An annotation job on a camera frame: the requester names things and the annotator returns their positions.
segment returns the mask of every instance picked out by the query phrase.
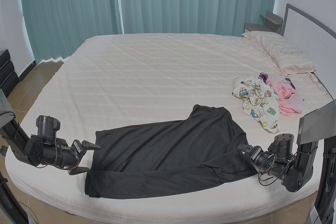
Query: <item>bed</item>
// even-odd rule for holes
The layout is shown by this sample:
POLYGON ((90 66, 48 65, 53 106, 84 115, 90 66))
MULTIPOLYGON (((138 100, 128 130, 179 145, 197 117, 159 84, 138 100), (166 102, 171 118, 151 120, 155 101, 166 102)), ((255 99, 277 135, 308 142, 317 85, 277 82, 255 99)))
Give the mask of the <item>bed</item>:
MULTIPOLYGON (((316 42, 307 42, 307 35, 302 37, 300 33, 315 34, 320 43, 329 41, 330 33, 304 15, 288 5, 282 35, 309 55, 316 42)), ((330 51, 335 47, 335 37, 331 43, 324 43, 330 51)), ((296 136, 299 118, 332 100, 330 94, 336 96, 335 82, 330 84, 325 79, 322 62, 309 56, 313 62, 319 61, 314 63, 320 81, 312 73, 288 76, 305 99, 305 110, 281 116, 281 133, 296 136)), ((331 69, 336 67, 328 63, 331 69)), ((249 143, 266 149, 274 134, 245 115, 242 100, 231 94, 236 77, 260 72, 281 78, 269 55, 246 38, 175 33, 96 36, 87 39, 61 66, 27 113, 22 127, 28 134, 35 134, 36 117, 51 115, 61 121, 58 137, 68 143, 74 139, 95 142, 97 130, 186 119, 195 104, 224 106, 247 133, 249 143)), ((279 180, 263 187, 253 176, 192 193, 126 200, 90 198, 84 194, 85 174, 69 176, 49 166, 36 169, 16 160, 10 150, 5 164, 20 190, 94 221, 220 224, 257 217, 311 195, 319 186, 322 153, 323 147, 319 147, 313 177, 297 193, 288 192, 279 180)), ((91 163, 92 152, 88 151, 81 166, 90 167, 91 163)))

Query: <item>pink fabric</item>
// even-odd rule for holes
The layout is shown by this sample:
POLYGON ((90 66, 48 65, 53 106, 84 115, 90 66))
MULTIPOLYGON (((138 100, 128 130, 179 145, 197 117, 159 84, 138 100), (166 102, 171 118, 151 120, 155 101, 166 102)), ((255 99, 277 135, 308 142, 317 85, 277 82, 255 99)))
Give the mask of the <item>pink fabric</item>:
POLYGON ((278 94, 281 114, 289 116, 295 112, 303 111, 303 100, 288 82, 269 78, 268 85, 278 94))

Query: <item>pillowcase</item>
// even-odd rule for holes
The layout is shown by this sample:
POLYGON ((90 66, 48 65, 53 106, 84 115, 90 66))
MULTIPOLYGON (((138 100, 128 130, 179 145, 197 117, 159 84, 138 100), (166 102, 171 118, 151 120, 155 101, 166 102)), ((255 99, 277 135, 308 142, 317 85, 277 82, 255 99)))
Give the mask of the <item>pillowcase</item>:
POLYGON ((312 61, 278 33, 250 31, 243 36, 263 47, 280 68, 283 77, 316 71, 312 61))

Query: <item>black baseboard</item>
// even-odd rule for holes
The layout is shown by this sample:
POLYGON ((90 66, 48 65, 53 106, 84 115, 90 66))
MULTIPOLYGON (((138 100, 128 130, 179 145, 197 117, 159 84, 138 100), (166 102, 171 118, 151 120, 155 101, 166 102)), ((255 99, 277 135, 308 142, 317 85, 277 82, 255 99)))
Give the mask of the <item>black baseboard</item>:
POLYGON ((36 61, 34 60, 23 72, 19 75, 20 82, 29 74, 29 72, 36 66, 36 61))

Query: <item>white headboard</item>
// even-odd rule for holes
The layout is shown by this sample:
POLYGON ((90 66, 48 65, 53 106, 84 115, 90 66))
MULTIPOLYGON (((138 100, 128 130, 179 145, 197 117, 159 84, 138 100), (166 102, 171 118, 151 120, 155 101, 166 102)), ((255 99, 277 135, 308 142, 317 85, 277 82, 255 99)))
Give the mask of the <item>white headboard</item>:
POLYGON ((287 4, 281 35, 315 64, 318 79, 336 98, 336 33, 302 10, 287 4))

